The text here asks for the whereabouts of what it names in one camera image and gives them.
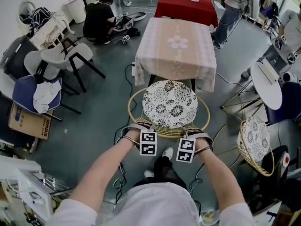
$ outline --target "white chair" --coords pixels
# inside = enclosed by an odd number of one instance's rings
[[[47,62],[42,60],[41,53],[43,50],[36,50],[29,52],[24,59],[24,66],[30,75],[40,75],[41,79],[46,81],[52,81],[59,76],[60,69],[57,69],[54,66],[47,64]],[[79,92],[76,91],[71,86],[62,82],[69,90],[73,91],[75,94],[79,95]],[[72,94],[62,88],[62,91],[71,96]]]
[[[66,43],[70,43],[74,48],[67,51]],[[47,49],[41,52],[41,58],[59,70],[68,70],[73,72],[84,93],[86,93],[85,86],[79,76],[78,69],[84,64],[89,66],[92,70],[98,73],[101,77],[105,75],[96,69],[89,61],[92,61],[93,53],[91,49],[84,43],[75,45],[69,38],[62,40],[55,48]]]

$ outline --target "black pants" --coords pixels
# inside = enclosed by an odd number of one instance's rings
[[[184,181],[178,176],[178,174],[173,169],[173,163],[169,160],[167,156],[159,157],[154,165],[154,178],[144,178],[140,182],[136,183],[134,186],[140,186],[148,183],[174,183],[184,189],[187,189]]]

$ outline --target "wrist strap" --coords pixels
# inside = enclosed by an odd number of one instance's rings
[[[134,141],[132,138],[130,138],[130,137],[128,137],[128,136],[123,136],[123,137],[118,138],[117,141],[116,141],[116,144],[117,144],[122,138],[126,138],[126,139],[130,140],[131,142],[134,143],[134,145],[139,145],[138,142]]]
[[[210,149],[211,151],[213,151],[212,146],[208,145],[208,146],[203,147],[203,148],[197,150],[196,152],[194,152],[194,155],[198,155],[198,154],[200,154],[201,152],[203,152],[203,151],[205,151],[205,150],[208,150],[208,149]]]

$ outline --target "pink tablecloth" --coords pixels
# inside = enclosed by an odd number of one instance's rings
[[[135,85],[145,83],[145,70],[168,80],[200,79],[202,90],[214,89],[215,53],[209,28],[203,24],[151,18],[135,64]]]

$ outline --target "cardboard box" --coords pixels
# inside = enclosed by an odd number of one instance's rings
[[[48,116],[33,114],[14,103],[10,111],[8,126],[24,134],[47,140],[50,123],[51,118]]]

